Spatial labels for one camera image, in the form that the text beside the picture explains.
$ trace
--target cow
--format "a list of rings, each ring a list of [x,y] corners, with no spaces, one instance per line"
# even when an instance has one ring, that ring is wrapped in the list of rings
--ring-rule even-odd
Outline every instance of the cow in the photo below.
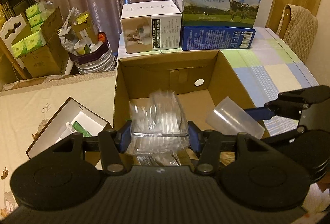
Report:
[[[242,8],[242,3],[236,0],[229,0],[229,7],[230,7],[229,13],[231,15],[230,22],[233,22],[236,12],[240,11]]]
[[[248,13],[248,4],[242,4],[241,9],[240,9],[240,22],[246,18],[246,14]]]

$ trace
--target barcode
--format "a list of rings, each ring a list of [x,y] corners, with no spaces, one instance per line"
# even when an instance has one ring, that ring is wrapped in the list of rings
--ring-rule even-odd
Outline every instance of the barcode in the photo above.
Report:
[[[250,32],[250,31],[245,32],[242,44],[240,45],[240,48],[246,49],[247,47],[249,47],[249,44],[250,44],[250,41],[252,38],[252,34],[253,34],[253,32]]]

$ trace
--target beige tablecloth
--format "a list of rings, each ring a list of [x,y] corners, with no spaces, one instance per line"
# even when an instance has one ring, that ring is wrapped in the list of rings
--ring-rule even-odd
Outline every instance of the beige tablecloth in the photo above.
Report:
[[[113,124],[116,72],[74,76],[0,93],[0,220],[17,207],[10,177],[28,161],[38,127],[72,97]]]

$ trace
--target round hole in box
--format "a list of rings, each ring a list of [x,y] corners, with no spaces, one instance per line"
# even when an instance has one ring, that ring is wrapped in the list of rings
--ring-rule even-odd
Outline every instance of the round hole in box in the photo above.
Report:
[[[197,81],[195,81],[195,86],[201,86],[204,83],[203,79],[198,79]]]

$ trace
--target clear plastic container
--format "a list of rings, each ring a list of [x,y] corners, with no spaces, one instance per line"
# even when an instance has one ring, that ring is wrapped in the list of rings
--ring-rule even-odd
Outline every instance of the clear plastic container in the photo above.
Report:
[[[241,109],[229,97],[222,100],[208,115],[206,122],[215,130],[226,135],[245,132],[255,138],[262,138],[265,129]]]

